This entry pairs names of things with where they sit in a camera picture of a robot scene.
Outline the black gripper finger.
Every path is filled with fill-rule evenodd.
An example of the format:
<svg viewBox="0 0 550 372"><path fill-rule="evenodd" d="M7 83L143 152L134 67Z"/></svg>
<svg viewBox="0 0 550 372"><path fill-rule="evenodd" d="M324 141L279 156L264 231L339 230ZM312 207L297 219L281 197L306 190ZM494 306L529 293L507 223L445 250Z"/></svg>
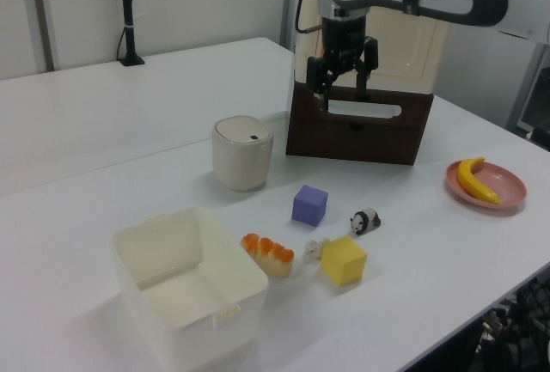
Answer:
<svg viewBox="0 0 550 372"><path fill-rule="evenodd" d="M306 85L318 98L323 111L328 110L329 92L339 76L338 66L339 63L335 56L308 58Z"/></svg>
<svg viewBox="0 0 550 372"><path fill-rule="evenodd" d="M356 75L356 98L358 101L368 100L366 84L373 70L379 65L378 42L372 37L364 39L363 56L355 63Z"/></svg>

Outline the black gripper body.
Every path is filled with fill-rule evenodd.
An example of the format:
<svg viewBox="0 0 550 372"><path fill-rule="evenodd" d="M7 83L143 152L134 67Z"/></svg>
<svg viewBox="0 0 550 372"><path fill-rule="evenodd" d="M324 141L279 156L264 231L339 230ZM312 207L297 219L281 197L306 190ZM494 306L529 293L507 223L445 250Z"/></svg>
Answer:
<svg viewBox="0 0 550 372"><path fill-rule="evenodd" d="M364 53L366 17L322 18L323 59L332 73L351 71Z"/></svg>

